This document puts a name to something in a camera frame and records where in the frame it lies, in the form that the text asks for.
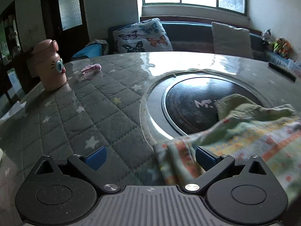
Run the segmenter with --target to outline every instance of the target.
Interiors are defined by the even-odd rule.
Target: frosted glass door panel
[[[79,0],[58,0],[63,30],[82,25]]]

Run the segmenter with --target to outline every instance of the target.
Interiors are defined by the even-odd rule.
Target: cartoon face container
[[[50,39],[38,43],[33,50],[36,71],[49,92],[60,88],[67,80],[63,60],[57,51],[57,42]]]

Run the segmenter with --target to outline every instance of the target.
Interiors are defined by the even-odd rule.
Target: black glass surface
[[[232,82],[198,77],[181,81],[168,91],[165,99],[166,110],[184,133],[198,133],[218,122],[215,101],[234,93],[262,106],[253,94]]]

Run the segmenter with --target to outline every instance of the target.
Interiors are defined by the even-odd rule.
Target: window frame
[[[145,0],[142,0],[142,6],[150,6],[150,5],[196,6],[196,7],[202,7],[202,8],[222,10],[222,11],[226,11],[226,12],[230,12],[230,13],[236,13],[236,14],[243,15],[243,16],[247,16],[247,10],[248,10],[248,0],[245,0],[245,12],[244,13],[240,13],[240,12],[237,12],[237,11],[233,11],[233,10],[230,10],[230,9],[225,9],[225,8],[219,7],[219,0],[216,0],[216,6],[215,7],[197,5],[197,4],[189,4],[189,3],[182,3],[182,0],[180,0],[179,3],[145,3]]]

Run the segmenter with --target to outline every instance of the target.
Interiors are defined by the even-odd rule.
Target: striped cloth
[[[241,95],[216,103],[220,121],[210,129],[154,146],[168,185],[184,186],[202,174],[195,149],[236,159],[259,155],[276,176],[289,199],[301,193],[301,119],[291,105],[263,108]]]

